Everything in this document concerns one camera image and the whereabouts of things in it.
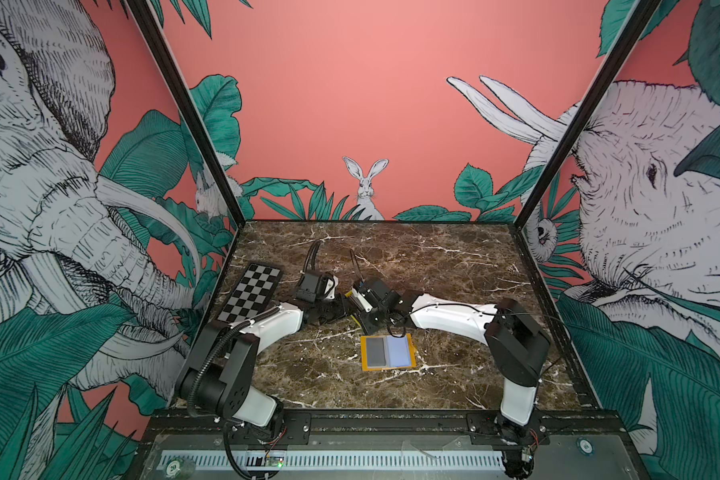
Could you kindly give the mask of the dark grey VIP card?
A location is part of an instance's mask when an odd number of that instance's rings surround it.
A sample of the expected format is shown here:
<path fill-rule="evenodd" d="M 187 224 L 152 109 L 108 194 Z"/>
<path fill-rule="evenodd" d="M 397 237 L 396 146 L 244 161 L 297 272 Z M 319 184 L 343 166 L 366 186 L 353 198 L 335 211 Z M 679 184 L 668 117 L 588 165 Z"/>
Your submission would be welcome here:
<path fill-rule="evenodd" d="M 364 365 L 368 370 L 387 367 L 386 340 L 384 337 L 364 337 Z"/>

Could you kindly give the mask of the yellow leather card holder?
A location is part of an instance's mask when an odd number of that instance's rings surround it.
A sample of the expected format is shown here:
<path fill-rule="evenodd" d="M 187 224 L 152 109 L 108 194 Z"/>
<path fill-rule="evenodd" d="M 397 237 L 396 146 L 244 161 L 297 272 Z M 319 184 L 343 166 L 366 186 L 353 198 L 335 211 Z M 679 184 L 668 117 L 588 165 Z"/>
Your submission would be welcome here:
<path fill-rule="evenodd" d="M 381 335 L 378 337 L 384 337 L 386 340 L 386 356 L 387 356 L 387 367 L 383 369 L 372 369 L 368 370 L 364 365 L 364 337 L 361 337 L 361 364 L 363 371 L 382 371 L 382 370 L 393 370 L 393 369 L 409 369 L 416 366 L 415 359 L 415 347 L 412 342 L 410 334 L 406 334 L 403 337 L 394 337 L 391 335 Z"/>

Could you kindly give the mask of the yellow plastic card tray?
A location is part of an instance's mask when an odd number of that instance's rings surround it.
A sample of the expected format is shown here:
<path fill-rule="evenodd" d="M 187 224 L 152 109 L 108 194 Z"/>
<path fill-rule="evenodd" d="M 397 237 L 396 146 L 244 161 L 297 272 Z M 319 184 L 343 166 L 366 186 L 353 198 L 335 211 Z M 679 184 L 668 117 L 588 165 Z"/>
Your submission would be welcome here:
<path fill-rule="evenodd" d="M 344 295 L 344 300 L 347 302 L 348 310 L 352 318 L 356 320 L 363 329 L 365 329 L 368 314 L 372 310 L 371 304 L 354 288 Z"/>

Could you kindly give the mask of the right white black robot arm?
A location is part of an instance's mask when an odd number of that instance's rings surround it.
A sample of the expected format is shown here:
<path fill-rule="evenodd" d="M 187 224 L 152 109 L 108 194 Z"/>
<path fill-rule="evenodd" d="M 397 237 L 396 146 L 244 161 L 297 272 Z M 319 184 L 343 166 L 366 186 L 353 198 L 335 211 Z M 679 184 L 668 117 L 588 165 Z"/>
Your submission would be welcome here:
<path fill-rule="evenodd" d="M 551 340 L 517 301 L 476 305 L 421 291 L 400 294 L 380 279 L 355 282 L 345 298 L 365 334 L 439 330 L 486 345 L 504 377 L 499 419 L 518 428 L 530 424 Z"/>

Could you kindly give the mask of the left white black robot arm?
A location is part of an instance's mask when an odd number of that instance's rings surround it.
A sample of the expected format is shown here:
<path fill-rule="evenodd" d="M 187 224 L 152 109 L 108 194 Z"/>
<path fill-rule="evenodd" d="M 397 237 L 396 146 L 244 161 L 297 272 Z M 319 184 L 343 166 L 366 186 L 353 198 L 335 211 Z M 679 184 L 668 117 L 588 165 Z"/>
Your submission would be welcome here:
<path fill-rule="evenodd" d="M 252 386 L 258 354 L 309 321 L 327 317 L 326 306 L 342 304 L 338 277 L 314 270 L 302 274 L 297 296 L 241 320 L 213 320 L 194 341 L 176 381 L 175 393 L 192 417 L 270 427 L 279 401 Z"/>

